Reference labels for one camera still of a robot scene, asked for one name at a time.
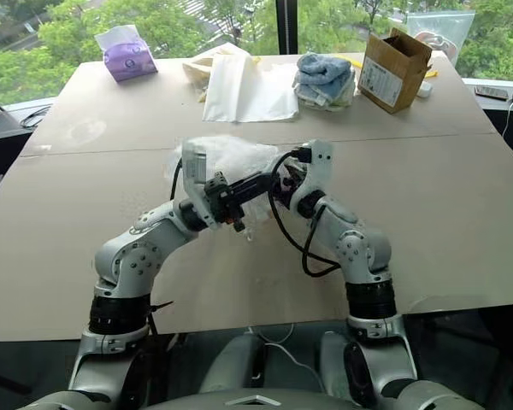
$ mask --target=white cable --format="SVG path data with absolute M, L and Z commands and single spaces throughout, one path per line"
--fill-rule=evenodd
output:
M 278 343 L 278 344 L 285 343 L 287 341 L 287 339 L 289 337 L 291 337 L 293 331 L 294 331 L 294 323 L 291 323 L 291 329 L 286 334 L 286 336 L 283 337 L 281 340 L 275 341 L 275 340 L 272 340 L 272 339 L 270 339 L 268 337 L 265 337 L 260 331 L 254 331 L 253 328 L 249 326 L 249 333 L 261 337 L 263 339 L 263 341 L 267 342 L 267 343 Z
M 513 102 L 511 103 L 510 107 L 507 108 L 507 120 L 505 120 L 505 128 L 504 128 L 504 132 L 502 132 L 503 139 L 505 139 L 505 132 L 507 131 L 507 126 L 510 124 L 510 114 L 511 114 L 512 108 L 513 108 Z
M 297 365 L 297 366 L 300 366 L 300 367 L 303 367 L 304 369 L 306 370 L 309 370 L 311 372 L 311 374 L 313 374 L 315 380 L 317 380 L 317 383 L 319 384 L 319 388 L 321 389 L 321 392 L 325 393 L 325 386 L 323 385 L 323 382 L 321 380 L 321 378 L 319 377 L 319 374 L 317 374 L 317 372 L 312 369 L 310 366 L 308 365 L 305 365 L 303 363 L 300 363 L 298 360 L 296 360 L 294 358 L 294 356 L 289 353 L 289 351 L 284 348 L 283 346 L 281 346 L 280 344 L 277 344 L 277 343 L 266 343 L 265 346 L 273 346 L 275 348 L 278 348 L 280 349 L 283 353 L 285 353 L 287 356 L 289 356 L 289 359 L 292 360 L 292 362 Z

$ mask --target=brown cardboard box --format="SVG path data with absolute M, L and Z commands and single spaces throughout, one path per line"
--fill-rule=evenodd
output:
M 412 104 L 430 58 L 427 45 L 397 28 L 384 40 L 371 35 L 358 87 L 385 111 L 396 113 Z

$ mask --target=folded towel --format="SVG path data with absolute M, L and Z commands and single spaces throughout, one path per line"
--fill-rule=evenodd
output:
M 355 73 L 349 61 L 309 53 L 298 60 L 295 94 L 315 108 L 336 109 L 351 104 Z

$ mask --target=yellow object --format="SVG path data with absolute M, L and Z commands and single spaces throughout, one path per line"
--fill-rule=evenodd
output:
M 334 55 L 335 57 L 338 57 L 338 58 L 341 58 L 342 60 L 347 60 L 348 62 L 350 62 L 354 67 L 357 67 L 357 68 L 363 68 L 363 64 L 357 60 L 352 60 L 350 57 L 346 57 L 346 56 L 342 56 L 341 54 L 335 54 Z M 439 71 L 437 70 L 433 70 L 433 71 L 428 71 L 426 73 L 426 76 L 425 78 L 426 79 L 429 79 L 430 77 L 437 77 L 439 75 Z

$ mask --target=clear plastic bag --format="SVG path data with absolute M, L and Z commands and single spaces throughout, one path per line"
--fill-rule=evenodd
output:
M 274 162 L 278 155 L 278 148 L 273 145 L 250 143 L 244 139 L 230 135 L 214 137 L 199 137 L 192 139 L 197 145 L 205 149 L 207 154 L 207 179 L 211 179 L 215 172 L 221 171 L 229 184 L 248 177 L 257 171 L 265 171 Z M 182 147 L 179 145 L 167 158 L 165 166 L 165 179 L 173 183 L 174 169 L 181 157 Z M 182 177 L 177 183 L 177 195 L 185 196 L 182 188 Z M 254 227 L 269 218 L 269 203 L 266 195 L 243 205 L 245 217 L 245 235 L 251 239 Z
M 456 66 L 474 17 L 473 10 L 409 13 L 407 33 L 433 50 L 445 52 L 452 65 Z

